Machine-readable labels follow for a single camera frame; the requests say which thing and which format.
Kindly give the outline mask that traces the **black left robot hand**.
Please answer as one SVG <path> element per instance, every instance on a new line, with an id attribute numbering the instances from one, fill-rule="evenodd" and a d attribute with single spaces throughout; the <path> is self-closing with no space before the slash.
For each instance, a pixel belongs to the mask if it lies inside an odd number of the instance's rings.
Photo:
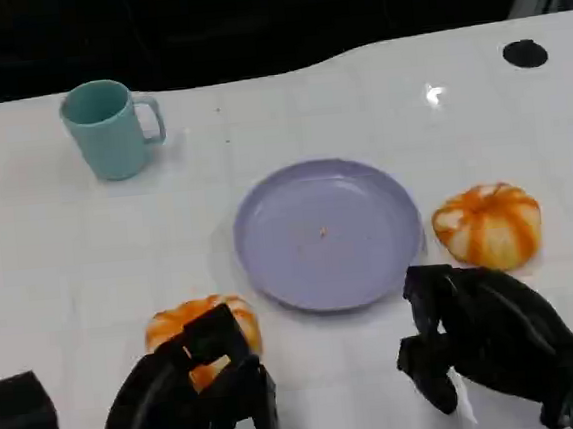
<path id="1" fill-rule="evenodd" d="M 276 387 L 225 305 L 188 323 L 134 366 L 104 429 L 280 429 Z"/>

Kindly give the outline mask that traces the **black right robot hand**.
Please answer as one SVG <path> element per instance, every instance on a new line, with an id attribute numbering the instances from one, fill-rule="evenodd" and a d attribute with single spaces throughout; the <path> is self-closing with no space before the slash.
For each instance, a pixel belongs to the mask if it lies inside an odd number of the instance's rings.
<path id="1" fill-rule="evenodd" d="M 433 406 L 455 411 L 455 370 L 540 403 L 540 421 L 560 428 L 573 394 L 573 332 L 545 298 L 488 268 L 415 265 L 405 278 L 417 332 L 401 340 L 397 367 Z"/>

